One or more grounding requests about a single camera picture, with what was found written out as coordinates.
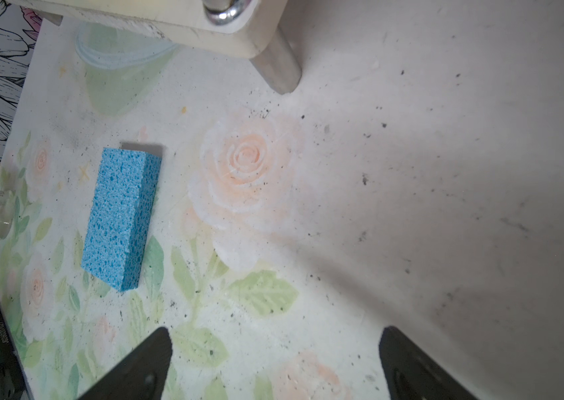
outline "rectangular sponge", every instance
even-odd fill
[[[102,151],[82,268],[120,292],[140,280],[161,163],[145,152]]]

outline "table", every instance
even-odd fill
[[[75,398],[164,325],[166,399],[386,399],[388,324],[479,398],[563,398],[564,1],[505,3],[289,2],[285,96],[195,49],[101,74],[77,21],[45,23],[0,168],[0,299],[35,398]],[[163,157],[122,294],[79,265],[120,146]]]

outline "printed rose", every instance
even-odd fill
[[[48,189],[50,173],[49,142],[46,138],[37,140],[30,153],[26,180],[29,185],[29,199],[39,200]]]
[[[111,326],[105,316],[102,316],[95,322],[93,352],[100,364],[106,364],[102,363],[102,360],[113,356],[113,340],[116,337],[116,333],[116,329]]]
[[[46,276],[48,266],[39,253],[34,253],[25,268],[20,287],[22,328],[29,341],[44,340],[47,334],[47,319],[53,310],[53,284]]]
[[[352,400],[350,388],[335,372],[305,351],[290,360],[272,380],[277,400]]]
[[[189,198],[213,227],[215,250],[231,269],[253,268],[267,242],[263,234],[282,232],[294,212],[299,132],[290,117],[249,118],[248,112],[206,132]]]

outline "silver leg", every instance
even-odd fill
[[[293,92],[300,83],[302,67],[279,27],[267,48],[251,58],[251,63],[269,86],[281,95]]]

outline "chrome ring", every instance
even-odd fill
[[[249,3],[251,3],[251,0],[236,0],[232,6],[222,12],[211,11],[205,7],[206,17],[213,25],[226,25],[239,17],[249,6]]]

